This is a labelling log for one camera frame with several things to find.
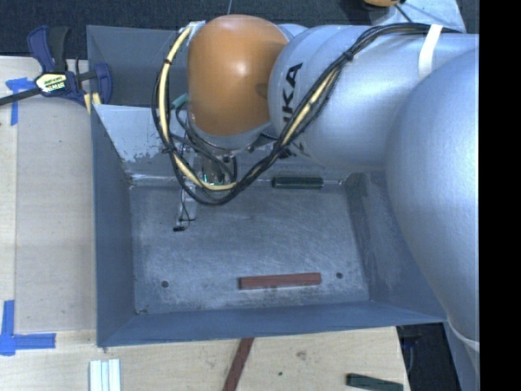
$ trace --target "blue tape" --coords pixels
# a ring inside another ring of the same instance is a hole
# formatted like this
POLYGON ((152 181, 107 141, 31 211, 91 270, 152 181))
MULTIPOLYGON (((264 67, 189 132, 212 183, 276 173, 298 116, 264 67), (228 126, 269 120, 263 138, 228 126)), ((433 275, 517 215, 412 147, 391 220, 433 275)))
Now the blue tape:
MULTIPOLYGON (((15 80, 7 80, 6 86, 13 92, 13 94, 18 93, 19 91, 32 90, 36 88, 36 85, 31 80, 28 80, 27 77, 24 78, 16 78, 15 80)), ((18 102, 15 101, 11 107, 11 126, 16 125, 18 123, 18 102)))
POLYGON ((3 303, 2 333, 0 333, 0 355, 13 356, 17 350, 54 349, 56 333, 15 335, 15 301, 3 303))

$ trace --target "bin floor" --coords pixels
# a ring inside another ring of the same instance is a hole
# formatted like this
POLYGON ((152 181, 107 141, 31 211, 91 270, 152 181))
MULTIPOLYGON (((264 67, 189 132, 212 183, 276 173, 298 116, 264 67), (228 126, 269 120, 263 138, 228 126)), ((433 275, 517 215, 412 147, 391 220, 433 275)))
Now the bin floor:
POLYGON ((136 311, 275 307, 367 301, 344 189, 252 186, 223 206, 199 205, 173 232, 176 187, 130 190, 136 311), (238 278, 320 272, 317 286, 239 290, 238 278))

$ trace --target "black floor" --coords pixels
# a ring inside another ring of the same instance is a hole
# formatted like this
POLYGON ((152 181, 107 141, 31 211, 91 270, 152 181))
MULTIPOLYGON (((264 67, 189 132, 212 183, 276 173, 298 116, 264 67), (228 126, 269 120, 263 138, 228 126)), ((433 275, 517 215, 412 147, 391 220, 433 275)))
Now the black floor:
MULTIPOLYGON (((479 33, 479 0, 457 1, 467 32, 479 33)), ((27 34, 46 24, 71 28, 65 55, 86 59, 88 24, 173 30, 191 20, 223 15, 228 6, 229 0, 0 0, 0 55, 27 55, 27 34)), ((357 0, 233 0, 231 12, 307 27, 369 24, 357 0)), ((399 327, 398 332, 404 338, 406 363, 415 343, 410 368, 413 391, 459 391, 441 325, 399 327)))

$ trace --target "gray bin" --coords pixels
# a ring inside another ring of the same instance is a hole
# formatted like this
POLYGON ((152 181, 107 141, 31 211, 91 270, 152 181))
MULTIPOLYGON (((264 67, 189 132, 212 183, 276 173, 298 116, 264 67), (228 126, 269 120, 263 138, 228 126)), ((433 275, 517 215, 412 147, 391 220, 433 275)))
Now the gray bin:
MULTIPOLYGON (((276 336, 436 323, 446 314, 412 258, 383 172, 338 174, 278 161, 235 200, 199 206, 173 232, 180 187, 151 119, 174 32, 89 27, 89 61, 108 62, 111 105, 92 113, 98 345, 276 336), (318 176, 321 190, 271 187, 318 176), (241 291, 238 278, 320 272, 322 283, 241 291)), ((173 98, 186 91, 183 58, 173 98)), ((238 158, 239 173, 262 150, 238 158)))

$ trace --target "yellow label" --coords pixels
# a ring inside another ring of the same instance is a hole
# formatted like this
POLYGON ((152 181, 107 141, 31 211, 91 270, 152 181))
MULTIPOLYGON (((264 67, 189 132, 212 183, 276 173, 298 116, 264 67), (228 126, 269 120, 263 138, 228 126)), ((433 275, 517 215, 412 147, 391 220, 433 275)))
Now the yellow label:
POLYGON ((67 77, 64 74, 44 74, 36 80, 36 85, 44 93, 51 93, 65 88, 67 77))

